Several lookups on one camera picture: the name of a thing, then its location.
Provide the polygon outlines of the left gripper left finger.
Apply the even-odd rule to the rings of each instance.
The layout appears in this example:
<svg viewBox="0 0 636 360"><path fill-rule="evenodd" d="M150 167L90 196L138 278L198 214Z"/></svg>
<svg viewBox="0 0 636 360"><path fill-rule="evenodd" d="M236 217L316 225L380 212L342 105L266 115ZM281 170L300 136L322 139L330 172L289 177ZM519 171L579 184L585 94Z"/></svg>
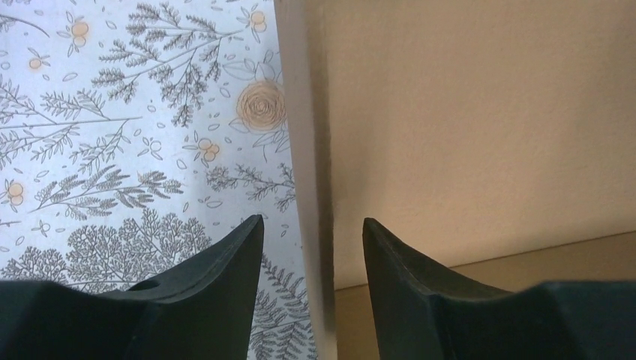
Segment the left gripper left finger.
<svg viewBox="0 0 636 360"><path fill-rule="evenodd" d="M51 281L1 282L3 359L245 359L264 221L130 289L88 294Z"/></svg>

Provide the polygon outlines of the brown cardboard box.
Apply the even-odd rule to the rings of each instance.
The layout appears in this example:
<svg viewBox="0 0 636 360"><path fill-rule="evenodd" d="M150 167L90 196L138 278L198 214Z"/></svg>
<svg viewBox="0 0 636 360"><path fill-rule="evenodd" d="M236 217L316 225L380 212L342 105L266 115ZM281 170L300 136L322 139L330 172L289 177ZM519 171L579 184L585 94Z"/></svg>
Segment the brown cardboard box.
<svg viewBox="0 0 636 360"><path fill-rule="evenodd" d="M633 1L276 1L321 359L376 359L376 218L507 290L635 278Z"/></svg>

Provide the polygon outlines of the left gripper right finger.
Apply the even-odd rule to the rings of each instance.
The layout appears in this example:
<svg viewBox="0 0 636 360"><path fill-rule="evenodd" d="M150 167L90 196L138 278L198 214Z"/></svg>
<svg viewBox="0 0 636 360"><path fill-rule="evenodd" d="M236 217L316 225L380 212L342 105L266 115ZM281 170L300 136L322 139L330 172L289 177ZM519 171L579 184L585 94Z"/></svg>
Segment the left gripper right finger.
<svg viewBox="0 0 636 360"><path fill-rule="evenodd" d="M547 281L509 292L445 267L373 218L362 238L381 359L635 357L632 281Z"/></svg>

